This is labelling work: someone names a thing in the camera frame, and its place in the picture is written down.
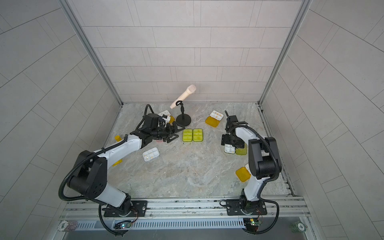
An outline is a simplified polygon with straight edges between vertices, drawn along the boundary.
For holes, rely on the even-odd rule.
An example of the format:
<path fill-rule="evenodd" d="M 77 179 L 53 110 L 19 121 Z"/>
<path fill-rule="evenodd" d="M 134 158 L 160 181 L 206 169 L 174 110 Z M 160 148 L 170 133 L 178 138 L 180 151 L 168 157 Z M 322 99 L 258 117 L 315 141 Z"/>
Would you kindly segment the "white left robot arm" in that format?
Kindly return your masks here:
<path fill-rule="evenodd" d="M 59 187 L 59 198 L 68 202 L 90 200 L 106 206 L 115 216 L 127 216 L 132 209 L 131 197 L 108 184 L 108 169 L 153 140 L 170 143 L 184 129 L 177 122 L 168 123 L 158 114 L 143 116 L 139 126 L 116 144 L 96 152 L 81 152 Z"/>

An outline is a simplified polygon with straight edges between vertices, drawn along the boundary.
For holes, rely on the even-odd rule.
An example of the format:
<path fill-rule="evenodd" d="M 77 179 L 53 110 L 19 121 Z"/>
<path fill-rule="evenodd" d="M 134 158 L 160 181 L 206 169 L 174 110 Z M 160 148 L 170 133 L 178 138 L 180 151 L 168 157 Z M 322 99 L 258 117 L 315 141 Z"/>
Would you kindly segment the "green pillbox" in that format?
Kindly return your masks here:
<path fill-rule="evenodd" d="M 193 141 L 202 142 L 204 140 L 202 129 L 193 129 Z"/>
<path fill-rule="evenodd" d="M 232 145 L 225 144 L 224 145 L 224 152 L 227 154 L 237 154 L 237 155 L 246 155 L 247 154 L 247 148 L 235 148 Z"/>
<path fill-rule="evenodd" d="M 183 130 L 182 141 L 183 142 L 192 142 L 193 141 L 193 130 L 192 129 Z"/>

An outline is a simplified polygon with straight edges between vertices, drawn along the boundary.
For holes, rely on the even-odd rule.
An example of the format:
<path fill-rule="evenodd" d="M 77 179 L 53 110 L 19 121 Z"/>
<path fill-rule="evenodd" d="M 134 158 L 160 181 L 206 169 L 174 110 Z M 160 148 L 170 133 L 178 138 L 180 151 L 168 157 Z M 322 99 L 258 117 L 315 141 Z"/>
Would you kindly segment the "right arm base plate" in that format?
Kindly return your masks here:
<path fill-rule="evenodd" d="M 246 199 L 226 199 L 220 205 L 227 210 L 228 216 L 264 216 L 267 209 L 264 201 L 250 202 Z"/>

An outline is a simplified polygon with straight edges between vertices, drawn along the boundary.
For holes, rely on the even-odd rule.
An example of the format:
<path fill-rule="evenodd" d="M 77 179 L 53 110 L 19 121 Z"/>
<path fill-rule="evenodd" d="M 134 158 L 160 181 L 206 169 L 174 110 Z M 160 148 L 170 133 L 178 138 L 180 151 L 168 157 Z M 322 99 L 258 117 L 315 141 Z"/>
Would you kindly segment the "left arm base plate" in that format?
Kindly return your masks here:
<path fill-rule="evenodd" d="M 147 201 L 126 201 L 120 207 L 107 205 L 104 211 L 104 217 L 144 217 L 147 210 Z"/>

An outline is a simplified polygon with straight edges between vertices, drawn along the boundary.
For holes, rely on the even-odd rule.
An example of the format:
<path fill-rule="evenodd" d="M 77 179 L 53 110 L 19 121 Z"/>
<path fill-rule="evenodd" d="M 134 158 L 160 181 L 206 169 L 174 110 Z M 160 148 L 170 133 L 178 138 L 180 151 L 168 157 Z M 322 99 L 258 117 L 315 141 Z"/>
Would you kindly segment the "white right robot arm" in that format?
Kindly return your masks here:
<path fill-rule="evenodd" d="M 251 177 L 242 190 L 238 208 L 245 215 L 265 215 L 262 191 L 268 182 L 279 177 L 282 170 L 277 142 L 273 137 L 262 137 L 248 123 L 238 121 L 235 115 L 227 116 L 225 130 L 222 143 L 236 148 L 248 145 Z"/>

